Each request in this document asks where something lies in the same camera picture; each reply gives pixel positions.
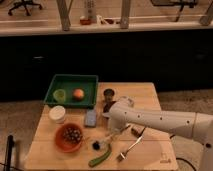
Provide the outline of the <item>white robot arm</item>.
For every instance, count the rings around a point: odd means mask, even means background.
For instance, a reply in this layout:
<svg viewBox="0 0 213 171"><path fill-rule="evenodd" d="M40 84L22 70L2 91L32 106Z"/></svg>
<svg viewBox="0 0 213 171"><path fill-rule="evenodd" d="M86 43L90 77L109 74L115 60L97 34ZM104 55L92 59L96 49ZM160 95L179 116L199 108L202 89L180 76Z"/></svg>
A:
<svg viewBox="0 0 213 171"><path fill-rule="evenodd" d="M147 126L152 129L193 139L204 145L198 171L213 171L213 115L145 110L134 108L129 97L119 98L109 110L108 129L121 130L127 123Z"/></svg>

